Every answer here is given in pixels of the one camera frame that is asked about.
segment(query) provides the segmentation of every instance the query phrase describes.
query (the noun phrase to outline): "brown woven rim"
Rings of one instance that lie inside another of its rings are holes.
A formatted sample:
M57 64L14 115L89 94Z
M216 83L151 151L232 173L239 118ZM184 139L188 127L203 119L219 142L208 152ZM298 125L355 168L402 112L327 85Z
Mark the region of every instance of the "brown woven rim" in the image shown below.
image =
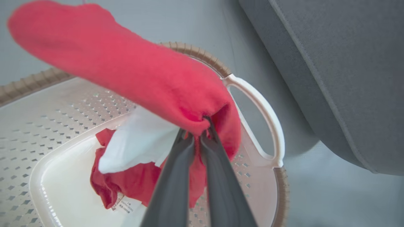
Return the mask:
M222 78L231 74L231 71L218 58L211 55L202 48L180 42L165 42L161 45L171 48L174 51L197 59L213 70ZM16 101L22 97L40 91L44 88L74 78L59 69L51 68L38 74L30 75L20 81L11 82L8 85L0 86L0 107ZM272 227L285 227L289 210L289 184L285 168L275 168L275 176L278 186L278 204Z

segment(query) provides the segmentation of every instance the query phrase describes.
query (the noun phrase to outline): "white handle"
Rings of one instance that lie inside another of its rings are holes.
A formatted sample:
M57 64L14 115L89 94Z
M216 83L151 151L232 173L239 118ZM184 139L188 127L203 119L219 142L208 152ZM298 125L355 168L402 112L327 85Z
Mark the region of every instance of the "white handle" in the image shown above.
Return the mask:
M274 110L268 101L261 95L259 91L257 91L251 84L247 83L245 80L230 74L226 78L223 79L223 82L226 87L234 86L241 90L260 110L261 114L264 116L267 125L272 133L272 139L274 141L274 157L266 154L261 146L259 145L257 139L253 135L250 127L246 124L246 121L242 115L240 118L244 127L247 130L247 133L250 135L255 147L257 148L260 155L265 158L267 161L260 162L260 166L268 166L272 168L280 168L283 166L283 157L285 156L285 138L283 135L282 127L279 123L278 117L276 116Z

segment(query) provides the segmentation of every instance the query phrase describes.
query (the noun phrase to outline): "gray floor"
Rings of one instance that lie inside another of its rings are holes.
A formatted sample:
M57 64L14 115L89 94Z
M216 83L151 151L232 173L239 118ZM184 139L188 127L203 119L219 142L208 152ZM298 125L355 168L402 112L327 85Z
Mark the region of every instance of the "gray floor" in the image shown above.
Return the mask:
M25 0L0 3L0 84L49 66L19 48L6 20ZM80 0L62 0L80 4ZM277 113L286 138L290 227L404 226L403 177L374 175L334 155L313 135L282 77L236 0L93 0L117 22L153 42L186 42L206 49L257 88ZM236 100L263 148L269 130L246 97Z

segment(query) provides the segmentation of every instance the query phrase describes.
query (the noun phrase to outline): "gray sofa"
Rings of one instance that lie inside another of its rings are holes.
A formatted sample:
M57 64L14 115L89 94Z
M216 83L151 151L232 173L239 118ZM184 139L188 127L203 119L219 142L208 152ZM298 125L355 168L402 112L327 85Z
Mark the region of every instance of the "gray sofa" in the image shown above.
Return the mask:
M404 175L404 2L239 2L320 140Z

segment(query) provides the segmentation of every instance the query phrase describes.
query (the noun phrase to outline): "white cloth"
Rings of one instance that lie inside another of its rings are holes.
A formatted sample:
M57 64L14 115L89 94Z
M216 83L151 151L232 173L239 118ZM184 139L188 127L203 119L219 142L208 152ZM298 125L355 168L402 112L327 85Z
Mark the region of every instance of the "white cloth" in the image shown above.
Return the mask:
M121 172L149 162L160 167L178 131L178 126L138 106L112 136L98 170L103 174Z

